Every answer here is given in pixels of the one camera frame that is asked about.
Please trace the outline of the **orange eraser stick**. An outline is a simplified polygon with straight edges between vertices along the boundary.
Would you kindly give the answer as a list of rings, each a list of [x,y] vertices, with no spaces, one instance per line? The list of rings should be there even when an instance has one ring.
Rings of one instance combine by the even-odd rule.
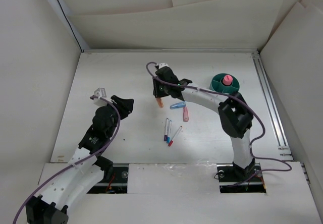
[[[160,108],[163,108],[164,104],[161,98],[156,98],[157,104]]]

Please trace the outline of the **blue translucent stapler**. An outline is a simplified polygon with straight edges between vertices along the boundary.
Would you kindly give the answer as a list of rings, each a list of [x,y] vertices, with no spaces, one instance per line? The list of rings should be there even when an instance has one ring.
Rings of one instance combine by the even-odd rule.
[[[185,106],[186,106],[186,102],[181,101],[181,102],[171,104],[170,109],[179,109],[179,108],[184,108]]]

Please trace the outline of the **pink correction tape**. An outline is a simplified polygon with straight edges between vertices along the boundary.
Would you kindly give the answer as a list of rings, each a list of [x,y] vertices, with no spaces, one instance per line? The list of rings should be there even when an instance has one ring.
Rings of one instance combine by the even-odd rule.
[[[188,114],[188,108],[185,106],[183,107],[183,122],[189,121],[189,114]]]

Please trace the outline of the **red cap white marker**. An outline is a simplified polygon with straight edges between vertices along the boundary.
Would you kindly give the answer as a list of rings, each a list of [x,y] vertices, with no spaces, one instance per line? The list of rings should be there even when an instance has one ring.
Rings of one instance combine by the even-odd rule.
[[[168,143],[168,147],[171,147],[171,145],[173,144],[174,140],[176,139],[176,137],[180,134],[180,132],[182,131],[182,126],[180,126],[178,128],[178,130],[175,132],[175,134],[173,135],[173,137],[170,139],[169,143]]]

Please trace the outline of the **pink cap glue bottle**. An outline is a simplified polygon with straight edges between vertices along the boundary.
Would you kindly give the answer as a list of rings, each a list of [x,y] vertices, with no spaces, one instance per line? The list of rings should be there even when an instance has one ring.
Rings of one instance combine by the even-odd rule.
[[[225,86],[230,86],[233,83],[233,77],[229,74],[224,75],[222,79],[222,84]]]

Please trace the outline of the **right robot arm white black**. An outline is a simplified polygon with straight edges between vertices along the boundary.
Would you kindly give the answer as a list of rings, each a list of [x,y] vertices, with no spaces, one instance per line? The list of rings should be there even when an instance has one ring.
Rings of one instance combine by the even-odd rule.
[[[250,128],[253,114],[247,109],[242,95],[234,91],[229,95],[198,88],[191,80],[179,80],[167,64],[156,64],[153,77],[155,98],[171,96],[181,101],[201,105],[217,113],[223,131],[230,136],[233,147],[233,174],[246,180],[254,169],[255,159],[250,153]]]

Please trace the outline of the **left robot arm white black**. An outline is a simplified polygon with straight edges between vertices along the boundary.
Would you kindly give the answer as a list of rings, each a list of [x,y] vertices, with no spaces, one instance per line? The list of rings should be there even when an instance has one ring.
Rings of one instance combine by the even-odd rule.
[[[116,137],[120,121],[133,111],[134,100],[113,95],[102,101],[92,124],[78,144],[68,166],[45,181],[47,188],[25,204],[28,223],[67,223],[69,214],[86,193],[100,181],[113,177],[113,162],[102,156]]]

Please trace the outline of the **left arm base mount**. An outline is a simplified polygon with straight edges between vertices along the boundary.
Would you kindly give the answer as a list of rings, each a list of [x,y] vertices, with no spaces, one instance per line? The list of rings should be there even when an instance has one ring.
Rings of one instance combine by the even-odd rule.
[[[114,164],[111,160],[100,156],[95,165],[104,171],[103,179],[95,184],[88,194],[127,194],[128,164]]]

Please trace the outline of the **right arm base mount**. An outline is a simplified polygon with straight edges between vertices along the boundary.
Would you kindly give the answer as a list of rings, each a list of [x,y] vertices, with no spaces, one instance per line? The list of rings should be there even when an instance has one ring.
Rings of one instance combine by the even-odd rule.
[[[251,168],[246,175],[235,172],[233,164],[217,164],[217,173],[214,178],[219,181],[219,189],[222,194],[229,193],[266,193],[266,186],[261,173],[259,163]]]

